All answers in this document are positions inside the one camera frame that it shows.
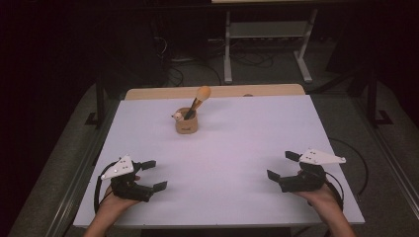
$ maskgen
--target floor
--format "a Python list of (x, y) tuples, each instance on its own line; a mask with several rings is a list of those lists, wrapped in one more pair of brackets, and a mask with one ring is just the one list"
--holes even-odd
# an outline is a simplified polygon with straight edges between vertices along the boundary
[[(313, 78), (302, 82), (293, 50), (297, 41), (238, 42), (232, 61), (234, 85), (298, 83), (306, 92), (333, 80), (338, 75), (325, 71), (335, 43), (311, 42), (305, 55)], [(222, 83), (222, 42), (213, 43), (212, 57), (200, 62), (183, 55), (172, 63), (166, 87), (215, 86)], [(312, 101), (342, 165), (366, 223), (355, 225), (359, 236), (417, 236), (419, 234), (419, 130), (397, 104), (391, 91), (378, 84), (377, 110), (386, 111), (393, 124), (373, 127), (365, 116), (366, 93), (359, 98), (346, 95), (351, 78), (322, 93)], [(81, 236), (83, 228), (71, 225), (77, 204), (93, 171), (93, 161), (106, 139), (118, 101), (106, 100), (106, 118), (98, 129), (86, 125), (96, 111), (95, 86), (92, 86), (74, 111), (45, 165), (10, 236)], [(323, 225), (297, 226), (292, 236), (323, 236)], [(112, 228), (108, 236), (141, 236), (141, 230)]]

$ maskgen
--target white bracket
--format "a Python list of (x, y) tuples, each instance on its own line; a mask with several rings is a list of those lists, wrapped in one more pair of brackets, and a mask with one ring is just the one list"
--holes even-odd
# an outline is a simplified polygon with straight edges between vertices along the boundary
[(129, 155), (121, 158), (113, 167), (109, 168), (105, 174), (101, 177), (102, 180), (111, 179), (113, 177), (121, 176), (124, 174), (131, 173), (133, 166)]
[(346, 159), (344, 157), (334, 156), (323, 151), (308, 149), (301, 155), (301, 157), (299, 157), (299, 162), (312, 165), (324, 165), (346, 163)]

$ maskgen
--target gray carpet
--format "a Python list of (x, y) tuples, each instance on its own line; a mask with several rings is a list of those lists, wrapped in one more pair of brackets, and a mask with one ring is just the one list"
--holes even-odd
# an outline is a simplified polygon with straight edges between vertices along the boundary
[[(266, 67), (243, 65), (243, 61), (233, 60), (233, 84), (299, 83), (305, 90), (315, 89), (336, 76), (324, 71), (333, 47), (333, 42), (312, 42), (308, 46), (305, 60), (314, 80), (311, 84), (302, 82), (293, 60), (293, 44), (280, 47), (281, 50), (274, 56), (272, 53), (263, 54), (273, 56), (272, 66), (269, 66), (268, 60)], [(237, 54), (237, 58), (243, 57), (258, 60), (258, 55), (252, 53)], [(183, 86), (218, 85), (217, 74), (222, 79), (222, 65), (222, 57), (215, 57), (204, 66), (201, 62), (193, 61), (176, 68), (184, 74)], [(176, 78), (172, 78), (168, 87), (179, 82), (176, 72), (172, 71), (171, 75)], [(345, 95), (349, 82), (345, 81), (325, 94), (313, 95), (312, 100), (328, 136), (356, 148), (366, 159), (370, 170), (367, 188), (359, 202), (366, 223), (354, 228), (359, 236), (418, 236), (418, 218), (399, 186), (391, 163), (388, 162), (388, 150), (394, 155), (412, 186), (418, 189), (419, 174), (416, 168), (419, 167), (419, 130), (397, 104), (392, 93), (382, 85), (378, 87), (377, 108), (385, 110), (394, 124), (372, 128), (365, 118), (365, 95), (358, 99)], [(65, 236), (83, 234), (84, 229), (71, 226), (72, 217), (77, 212), (77, 203), (83, 197), (92, 172), (92, 161), (106, 138), (118, 102), (107, 101), (108, 125), (101, 129), (84, 124), (89, 114), (95, 112), (95, 106), (95, 88), (92, 87), (80, 101), (57, 142), (10, 236), (62, 236), (64, 232)], [(382, 140), (388, 150), (383, 149)], [(330, 142), (337, 155), (347, 158), (348, 162), (342, 165), (342, 169), (356, 194), (363, 186), (365, 168), (359, 155), (340, 141)], [(76, 177), (80, 164), (85, 164), (83, 175)], [(76, 185), (72, 182), (74, 180), (78, 180)], [(311, 226), (299, 233), (302, 229), (303, 226), (293, 227), (293, 235), (323, 236), (326, 231), (326, 227), (322, 225)], [(140, 232), (113, 228), (108, 236), (140, 236)]]

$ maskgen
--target desk in background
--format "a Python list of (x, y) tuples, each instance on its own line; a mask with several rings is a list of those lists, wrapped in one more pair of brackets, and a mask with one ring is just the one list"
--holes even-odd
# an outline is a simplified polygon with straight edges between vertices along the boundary
[[(309, 96), (298, 85), (211, 89), (212, 97), (198, 110), (199, 130), (190, 135), (176, 132), (171, 115), (190, 105), (197, 88), (128, 92), (74, 225), (90, 224), (95, 181), (108, 164), (125, 154), (135, 162), (157, 161), (156, 168), (138, 173), (140, 184), (168, 181), (168, 187), (149, 203), (132, 207), (118, 226), (243, 228), (321, 223), (304, 199), (283, 194), (266, 174), (267, 169), (284, 176), (296, 174), (299, 166), (285, 158), (286, 150), (303, 153), (311, 147), (333, 153)], [(243, 97), (249, 94), (254, 97)], [(363, 223), (340, 166), (324, 168), (343, 186), (348, 220)], [(108, 184), (104, 182), (101, 196)]]

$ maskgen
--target dark background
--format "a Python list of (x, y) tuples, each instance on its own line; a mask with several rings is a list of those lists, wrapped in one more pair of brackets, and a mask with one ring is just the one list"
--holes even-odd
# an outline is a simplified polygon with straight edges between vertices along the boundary
[[(419, 80), (415, 76), (419, 73), (414, 60), (419, 53), (419, 31), (413, 24), (417, 8), (408, 1), (374, 2), (372, 8), (320, 12), (312, 40), (339, 39), (331, 71), (345, 72), (372, 58), (379, 80), (392, 89), (401, 107), (419, 125)], [(114, 97), (130, 87), (160, 86), (166, 78), (153, 48), (156, 26), (150, 28), (148, 23), (156, 20), (155, 16), (104, 17), (80, 12), (83, 5), (77, 1), (0, 3), (0, 83), (5, 105), (1, 114), (1, 167), (6, 171), (1, 173), (0, 235), (5, 236), (74, 108), (98, 77)], [(165, 37), (194, 52), (206, 37), (222, 36), (222, 15), (189, 12), (180, 17), (168, 12), (157, 18), (157, 29), (166, 28)], [(107, 38), (105, 33), (111, 32), (113, 38)], [(189, 41), (180, 37), (187, 32), (200, 37)], [(141, 66), (130, 66), (133, 61), (140, 61)], [(144, 80), (144, 73), (154, 80)]]

